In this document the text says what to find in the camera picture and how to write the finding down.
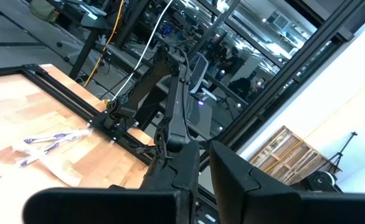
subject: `wooden table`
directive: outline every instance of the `wooden table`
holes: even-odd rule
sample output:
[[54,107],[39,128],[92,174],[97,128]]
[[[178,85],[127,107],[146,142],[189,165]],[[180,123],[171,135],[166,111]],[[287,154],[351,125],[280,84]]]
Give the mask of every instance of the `wooden table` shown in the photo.
[[[52,65],[42,65],[55,79],[99,111],[105,105]],[[86,128],[87,123],[22,75],[0,77],[0,223],[21,223],[24,202],[39,190],[68,187],[39,161],[19,168],[26,155],[11,146],[40,133]],[[153,140],[139,129],[129,132],[144,144]],[[107,188],[111,184],[138,188],[147,166],[118,144],[94,131],[49,153],[51,161],[81,177],[79,187]]]

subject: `tripod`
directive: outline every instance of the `tripod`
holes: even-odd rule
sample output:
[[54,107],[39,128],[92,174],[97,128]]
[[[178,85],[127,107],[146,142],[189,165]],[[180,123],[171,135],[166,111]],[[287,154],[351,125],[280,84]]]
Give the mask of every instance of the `tripod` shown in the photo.
[[324,164],[322,164],[320,166],[320,168],[324,167],[325,165],[327,165],[327,163],[329,163],[329,168],[328,168],[328,172],[331,171],[331,169],[333,168],[333,174],[336,173],[338,167],[339,167],[339,163],[340,163],[340,160],[341,158],[343,157],[343,151],[344,149],[346,148],[346,146],[350,143],[351,139],[354,137],[354,136],[357,136],[358,134],[356,132],[352,132],[351,135],[350,135],[350,138],[347,140],[346,144],[342,147],[342,149],[337,152],[334,156],[332,156],[330,159],[328,159],[327,161],[324,162]]

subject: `wooden crate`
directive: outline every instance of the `wooden crate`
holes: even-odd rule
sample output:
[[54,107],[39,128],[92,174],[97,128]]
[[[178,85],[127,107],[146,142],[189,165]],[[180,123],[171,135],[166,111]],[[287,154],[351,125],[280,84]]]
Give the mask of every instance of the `wooden crate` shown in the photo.
[[326,161],[327,158],[285,126],[249,159],[253,166],[287,185],[301,181]]

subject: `yellow cable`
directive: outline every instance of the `yellow cable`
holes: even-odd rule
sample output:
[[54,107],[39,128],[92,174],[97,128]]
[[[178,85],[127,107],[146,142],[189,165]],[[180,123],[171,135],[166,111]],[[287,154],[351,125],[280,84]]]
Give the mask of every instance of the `yellow cable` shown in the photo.
[[[365,90],[365,86],[358,91],[358,94],[360,94],[362,91]],[[293,147],[291,147],[286,153],[284,153],[284,155],[280,158],[279,161],[276,161],[274,164],[272,164],[269,168],[265,169],[264,172],[267,174],[268,172],[270,172],[272,169],[274,169],[275,166],[277,166],[279,163],[281,163],[286,157],[289,156],[289,153],[291,153],[293,150],[295,150],[301,143],[303,143],[308,137],[310,137],[315,131],[317,131],[330,117],[334,116],[336,113],[338,113],[338,111],[340,111],[344,106],[346,106],[354,97],[356,97],[356,95],[354,95],[352,98],[350,98],[348,101],[346,101],[341,107],[339,107],[335,112],[333,112],[333,114],[329,117],[327,117],[316,129],[314,129],[310,134],[308,134],[305,138],[303,138],[302,140],[300,140],[298,143],[296,143]]]
[[98,68],[98,66],[99,66],[99,64],[100,64],[100,62],[101,62],[101,60],[102,60],[103,54],[104,54],[104,53],[105,53],[105,51],[107,50],[107,45],[108,45],[108,44],[109,44],[109,42],[112,40],[113,35],[116,33],[116,28],[117,28],[117,26],[118,26],[119,19],[120,19],[120,17],[121,17],[121,10],[122,10],[122,8],[123,8],[123,3],[124,3],[124,2],[125,2],[125,0],[122,0],[122,1],[120,2],[119,11],[118,11],[118,16],[117,16],[117,18],[116,18],[115,25],[113,26],[112,33],[111,33],[111,35],[109,36],[109,38],[108,38],[108,40],[107,40],[107,43],[106,43],[106,44],[105,44],[105,46],[103,47],[102,52],[101,52],[101,55],[100,55],[100,57],[98,58],[98,60],[97,60],[97,62],[96,62],[96,64],[95,64],[95,66],[94,66],[94,69],[91,71],[90,76],[88,76],[87,81],[84,83],[84,88],[88,85],[88,83],[90,82],[90,80],[91,80],[91,79],[92,79],[92,77],[94,76],[95,70]]

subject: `floor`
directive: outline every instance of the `floor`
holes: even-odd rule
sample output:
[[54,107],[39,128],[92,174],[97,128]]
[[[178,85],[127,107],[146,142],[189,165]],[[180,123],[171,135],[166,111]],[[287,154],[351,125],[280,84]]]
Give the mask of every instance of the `floor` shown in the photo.
[[[16,65],[22,65],[27,63],[44,64],[51,63],[59,68],[64,73],[68,74],[72,69],[71,64],[65,62],[63,57],[72,52],[73,49],[64,45],[58,47],[57,42],[64,40],[72,42],[78,45],[83,45],[83,42],[76,37],[66,32],[60,27],[49,24],[42,21],[32,15],[29,11],[29,5],[24,0],[8,0],[7,4],[3,4],[0,1],[0,11],[5,13],[10,19],[18,23],[20,26],[28,30],[32,35],[36,36],[41,42],[45,43],[46,47],[0,47],[0,67],[10,67]],[[0,16],[0,42],[37,42],[31,36],[29,36],[22,29],[18,28],[15,24],[7,20],[5,17]],[[92,56],[99,56],[98,52],[91,52]],[[74,63],[75,58],[71,58],[70,62]],[[89,74],[93,69],[93,63],[87,60],[82,68],[82,72]],[[98,73],[95,75],[96,82],[90,82],[87,89],[95,96],[100,97],[106,91],[105,88],[111,88],[111,86],[118,82],[121,78],[127,74],[115,68],[114,66],[108,66],[105,64],[102,66]],[[124,90],[127,90],[131,86],[129,83]],[[213,108],[218,107],[215,103],[210,105]],[[230,118],[230,112],[226,109],[213,110],[216,115],[221,118]],[[154,120],[158,123],[162,117]],[[219,123],[212,123],[212,129],[217,130]],[[145,132],[150,136],[153,136],[155,131],[154,126],[149,126]]]

